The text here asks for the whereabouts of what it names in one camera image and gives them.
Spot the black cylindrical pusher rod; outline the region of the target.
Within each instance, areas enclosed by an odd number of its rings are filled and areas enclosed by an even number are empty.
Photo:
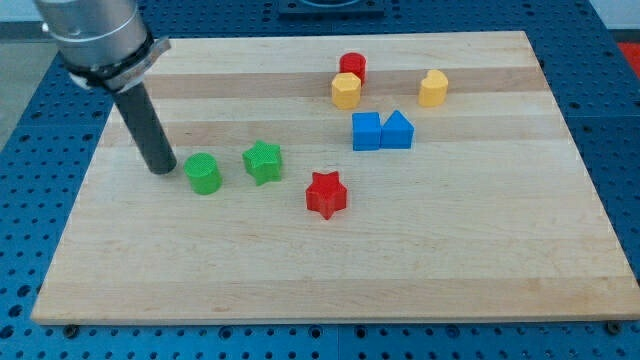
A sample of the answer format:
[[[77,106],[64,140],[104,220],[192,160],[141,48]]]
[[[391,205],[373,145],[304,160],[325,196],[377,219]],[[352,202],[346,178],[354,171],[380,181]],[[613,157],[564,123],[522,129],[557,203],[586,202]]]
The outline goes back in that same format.
[[[148,170],[156,175],[170,173],[177,160],[144,84],[112,97]]]

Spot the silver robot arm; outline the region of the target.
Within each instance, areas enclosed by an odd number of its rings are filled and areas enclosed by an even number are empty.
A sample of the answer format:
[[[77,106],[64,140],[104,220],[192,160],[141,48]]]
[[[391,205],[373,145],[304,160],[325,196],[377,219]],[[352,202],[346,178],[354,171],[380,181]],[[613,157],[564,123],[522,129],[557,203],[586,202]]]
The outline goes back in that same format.
[[[149,171],[171,172],[177,160],[144,85],[170,40],[154,37],[134,0],[36,0],[35,6],[72,80],[108,91]]]

